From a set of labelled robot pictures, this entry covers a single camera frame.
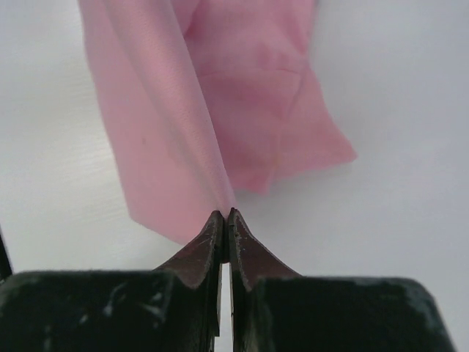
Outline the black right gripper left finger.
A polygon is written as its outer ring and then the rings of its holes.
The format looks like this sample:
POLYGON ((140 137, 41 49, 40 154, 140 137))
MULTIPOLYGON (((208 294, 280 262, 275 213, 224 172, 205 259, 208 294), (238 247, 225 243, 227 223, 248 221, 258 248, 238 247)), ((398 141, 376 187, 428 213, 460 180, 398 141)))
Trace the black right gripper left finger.
POLYGON ((224 218, 149 271, 27 271, 1 285, 3 351, 211 351, 224 218))

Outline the pink t shirt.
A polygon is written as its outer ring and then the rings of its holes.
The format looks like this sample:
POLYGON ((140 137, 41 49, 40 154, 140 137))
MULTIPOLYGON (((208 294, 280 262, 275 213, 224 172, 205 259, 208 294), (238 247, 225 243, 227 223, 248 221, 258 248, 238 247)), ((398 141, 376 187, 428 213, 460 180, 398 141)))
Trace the pink t shirt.
POLYGON ((314 1, 80 1, 130 217, 185 244, 237 189, 355 160, 309 49, 314 1))

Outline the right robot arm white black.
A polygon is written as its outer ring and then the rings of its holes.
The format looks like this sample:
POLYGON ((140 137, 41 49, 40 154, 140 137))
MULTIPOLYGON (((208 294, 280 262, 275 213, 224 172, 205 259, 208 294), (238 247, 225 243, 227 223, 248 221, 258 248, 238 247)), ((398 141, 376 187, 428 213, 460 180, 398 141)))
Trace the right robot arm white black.
POLYGON ((1 252, 3 351, 212 351, 230 266, 235 351, 453 351, 433 297, 404 278, 310 277, 240 212, 151 271, 14 273, 1 252))

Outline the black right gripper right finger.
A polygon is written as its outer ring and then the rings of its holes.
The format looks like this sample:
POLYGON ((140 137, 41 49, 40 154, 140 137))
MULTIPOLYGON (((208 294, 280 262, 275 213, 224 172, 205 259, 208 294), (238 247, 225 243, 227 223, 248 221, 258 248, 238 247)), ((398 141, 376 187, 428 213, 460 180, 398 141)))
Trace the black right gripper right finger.
POLYGON ((432 295, 399 277, 310 277, 281 262, 238 210, 226 222, 235 351, 453 351, 432 295))

